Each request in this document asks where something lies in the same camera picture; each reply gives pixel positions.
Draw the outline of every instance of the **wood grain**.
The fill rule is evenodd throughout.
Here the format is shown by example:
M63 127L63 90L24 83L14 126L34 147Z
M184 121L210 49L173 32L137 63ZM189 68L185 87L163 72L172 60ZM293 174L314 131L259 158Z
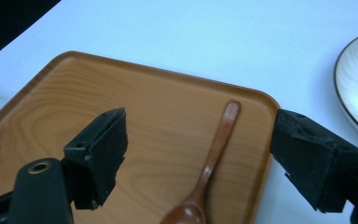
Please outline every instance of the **wood grain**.
M210 223L251 223L269 170L277 103L206 79L67 52L0 111L0 195L26 163L63 147L100 113L124 106L129 148L102 208L75 223L158 223L191 191L229 99L242 104L206 195Z

